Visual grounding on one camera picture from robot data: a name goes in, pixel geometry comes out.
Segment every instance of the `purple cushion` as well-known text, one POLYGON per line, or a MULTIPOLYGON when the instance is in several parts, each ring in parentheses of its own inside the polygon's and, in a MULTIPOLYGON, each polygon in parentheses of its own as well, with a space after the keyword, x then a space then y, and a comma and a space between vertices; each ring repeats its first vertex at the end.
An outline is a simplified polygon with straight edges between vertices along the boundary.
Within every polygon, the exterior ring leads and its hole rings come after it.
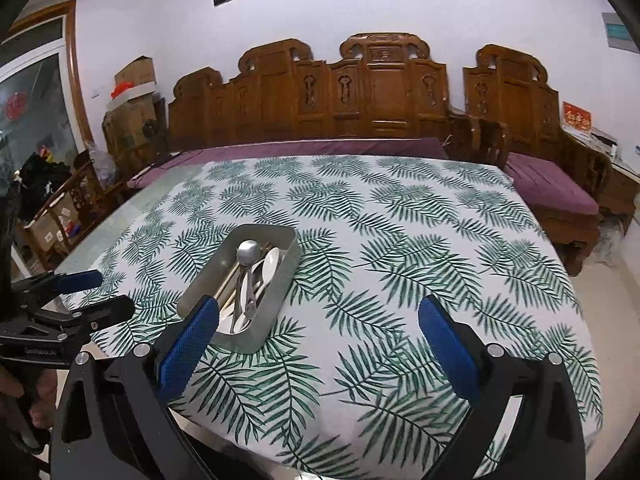
POLYGON ((386 155, 416 156, 448 160, 439 139, 348 139, 348 140, 291 140, 238 144, 184 152, 161 168, 154 168, 142 177, 129 180, 129 187, 149 186, 162 174, 175 166, 191 166, 236 158, 261 158, 291 155, 386 155))
POLYGON ((521 153, 510 153, 504 172, 529 205, 597 215, 598 203, 555 163, 521 153))

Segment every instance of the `screw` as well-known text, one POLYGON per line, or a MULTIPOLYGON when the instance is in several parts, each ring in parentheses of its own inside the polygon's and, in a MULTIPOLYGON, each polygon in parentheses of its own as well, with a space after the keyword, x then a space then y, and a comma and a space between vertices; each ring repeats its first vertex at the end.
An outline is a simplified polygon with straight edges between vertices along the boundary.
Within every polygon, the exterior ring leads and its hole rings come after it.
POLYGON ((496 343, 491 343, 489 346, 487 346, 486 351, 491 357, 497 358, 504 355, 504 348, 496 343))
POLYGON ((88 360, 89 360, 89 352, 80 352, 76 356, 76 364, 77 365, 83 365, 88 360))
POLYGON ((551 361, 551 364, 553 365, 562 364, 562 358, 560 357, 560 354, 557 354, 556 352, 551 352, 548 357, 549 357, 549 361, 551 361))
POLYGON ((140 343, 133 349, 133 355, 136 357, 144 357, 151 352, 151 346, 148 343, 140 343))

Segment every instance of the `leaf print tablecloth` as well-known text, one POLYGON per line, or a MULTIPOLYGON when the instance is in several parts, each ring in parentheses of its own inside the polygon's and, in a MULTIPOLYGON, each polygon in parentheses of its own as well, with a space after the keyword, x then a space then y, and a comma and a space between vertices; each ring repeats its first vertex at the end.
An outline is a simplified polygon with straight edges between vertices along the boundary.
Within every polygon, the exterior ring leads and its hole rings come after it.
MULTIPOLYGON (((182 292, 231 229, 250 222, 295 227, 300 266, 259 352, 207 349, 172 404, 192 421, 322 476, 421 478, 468 409, 418 328, 417 305, 432 293, 485 342, 518 356, 560 353, 585 435, 601 426, 572 284, 497 168, 353 155, 208 164, 96 260, 100 288, 67 303, 129 294, 134 318, 94 336, 124 354, 178 320, 182 292)), ((504 443, 497 435, 481 472, 504 443)))

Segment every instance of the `tiled floor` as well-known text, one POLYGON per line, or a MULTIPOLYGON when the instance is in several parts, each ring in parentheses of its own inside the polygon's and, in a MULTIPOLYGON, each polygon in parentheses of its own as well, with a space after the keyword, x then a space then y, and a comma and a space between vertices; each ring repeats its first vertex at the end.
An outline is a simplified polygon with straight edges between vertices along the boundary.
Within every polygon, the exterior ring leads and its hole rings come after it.
MULTIPOLYGON (((585 266, 574 278, 600 367, 604 426, 587 456, 587 480, 607 465, 640 412, 640 288, 624 266, 585 266)), ((101 352, 90 348, 95 356, 101 352)), ((60 381, 66 374, 60 372, 60 381)), ((225 440, 181 418, 180 424, 215 449, 225 440)), ((294 480, 295 470, 256 456, 242 456, 274 480, 294 480)))

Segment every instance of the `hand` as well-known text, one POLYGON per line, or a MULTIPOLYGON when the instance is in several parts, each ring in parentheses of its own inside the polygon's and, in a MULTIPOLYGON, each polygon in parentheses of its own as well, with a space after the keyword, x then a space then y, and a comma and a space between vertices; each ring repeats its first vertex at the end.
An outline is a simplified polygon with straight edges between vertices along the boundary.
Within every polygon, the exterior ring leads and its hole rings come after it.
MULTIPOLYGON (((36 428, 50 428, 56 413, 56 393, 58 390, 58 374, 55 370, 43 370, 38 378, 36 390, 40 397, 29 410, 31 420, 36 428)), ((0 393, 19 398, 24 395, 20 381, 13 377, 0 365, 0 393)))

